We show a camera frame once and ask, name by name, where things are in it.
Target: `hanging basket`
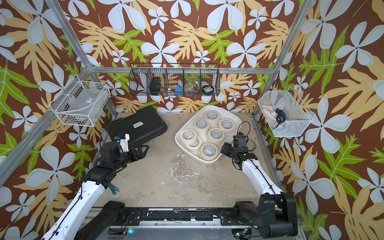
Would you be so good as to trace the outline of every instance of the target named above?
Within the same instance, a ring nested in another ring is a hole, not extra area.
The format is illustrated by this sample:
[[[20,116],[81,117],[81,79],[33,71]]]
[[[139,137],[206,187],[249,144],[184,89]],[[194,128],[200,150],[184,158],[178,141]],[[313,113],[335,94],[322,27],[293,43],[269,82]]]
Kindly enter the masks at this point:
[[[107,84],[78,81],[56,108],[53,101],[50,108],[63,124],[94,127],[108,98]]]
[[[291,94],[289,90],[268,91],[258,100],[260,109],[275,137],[299,137],[316,117],[300,96],[296,92]],[[282,110],[286,120],[277,123],[271,117],[271,109],[272,113],[276,109]]]

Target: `tape roll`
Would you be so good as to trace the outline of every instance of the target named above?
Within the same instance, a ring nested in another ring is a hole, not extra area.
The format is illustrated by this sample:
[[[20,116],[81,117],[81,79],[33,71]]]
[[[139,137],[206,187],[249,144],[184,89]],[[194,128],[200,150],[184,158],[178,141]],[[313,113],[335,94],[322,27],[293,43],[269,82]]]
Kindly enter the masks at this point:
[[[204,113],[204,118],[208,120],[211,127],[217,127],[220,114],[214,110],[208,110]]]
[[[180,133],[180,141],[185,145],[190,145],[196,142],[197,132],[193,129],[186,129]]]
[[[209,121],[207,121],[205,118],[198,118],[193,123],[193,128],[200,136],[206,135],[209,127]]]
[[[224,141],[225,133],[218,127],[211,128],[207,134],[207,142],[211,142],[217,146],[221,145]]]
[[[218,127],[222,129],[226,134],[233,134],[235,131],[235,122],[229,118],[220,119],[218,122]]]
[[[199,158],[205,161],[214,160],[218,154],[219,154],[219,151],[216,145],[210,142],[204,143],[199,149]]]
[[[197,155],[202,144],[203,144],[203,141],[201,141],[201,138],[197,137],[194,143],[190,145],[187,144],[185,147],[190,153]]]

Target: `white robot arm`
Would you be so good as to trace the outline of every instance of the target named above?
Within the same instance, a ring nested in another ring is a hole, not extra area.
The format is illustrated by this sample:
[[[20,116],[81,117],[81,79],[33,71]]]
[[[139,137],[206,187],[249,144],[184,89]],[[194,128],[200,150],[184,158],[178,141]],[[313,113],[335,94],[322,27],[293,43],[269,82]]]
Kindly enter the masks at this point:
[[[94,166],[86,174],[80,191],[68,205],[55,225],[44,234],[42,240],[84,239],[80,234],[81,231],[78,232],[81,223],[98,197],[116,176],[116,172],[120,171],[127,163],[131,162],[127,152],[128,139],[129,136],[126,136],[126,139],[123,139],[123,141],[122,139],[119,139],[118,143],[106,143],[100,149],[100,164]],[[297,235],[295,199],[284,194],[283,191],[268,177],[256,156],[253,153],[248,153],[245,136],[234,136],[233,146],[229,143],[224,143],[221,152],[224,155],[231,157],[233,162],[239,166],[240,170],[243,170],[259,194],[260,201],[263,201],[263,208],[258,208],[252,202],[236,202],[234,211],[237,212],[239,222],[245,219],[245,222],[243,223],[248,226],[251,218],[256,214],[259,214],[258,218],[262,219],[262,224],[258,224],[258,229],[263,238]],[[286,212],[283,215],[275,215],[275,205],[277,205],[278,208],[283,209],[283,211],[285,209]],[[107,213],[110,211],[112,214],[107,214],[107,216],[109,216],[108,219],[100,217],[101,219],[94,223],[94,225],[97,225],[98,231],[104,230],[110,223],[113,223],[116,218],[122,219],[122,216],[124,215],[122,214],[124,211],[123,203],[113,201],[111,206],[108,206],[107,208],[104,206],[103,211],[105,209],[108,209],[106,210]]]

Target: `floral wallpaper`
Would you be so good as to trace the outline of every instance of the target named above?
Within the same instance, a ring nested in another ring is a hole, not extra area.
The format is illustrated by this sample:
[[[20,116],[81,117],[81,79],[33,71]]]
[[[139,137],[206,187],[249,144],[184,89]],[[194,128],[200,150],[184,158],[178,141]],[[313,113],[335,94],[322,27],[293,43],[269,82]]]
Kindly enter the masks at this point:
[[[302,0],[60,1],[95,66],[269,67]]]
[[[81,65],[43,0],[0,0],[0,25],[1,165]],[[51,123],[0,188],[0,239],[39,239],[53,226],[90,168],[102,115],[95,127]]]
[[[257,116],[309,240],[384,235],[383,7],[318,0],[273,86],[293,87],[315,120],[301,137],[276,138]]]

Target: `black box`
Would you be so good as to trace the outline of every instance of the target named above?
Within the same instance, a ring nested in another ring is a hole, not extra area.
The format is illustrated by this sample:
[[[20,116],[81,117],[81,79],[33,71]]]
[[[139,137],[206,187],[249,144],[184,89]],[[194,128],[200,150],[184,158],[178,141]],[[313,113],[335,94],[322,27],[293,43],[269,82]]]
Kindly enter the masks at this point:
[[[118,118],[106,128],[112,141],[116,136],[125,139],[125,134],[129,134],[129,149],[162,135],[167,129],[166,123],[151,106],[139,109],[124,119]]]

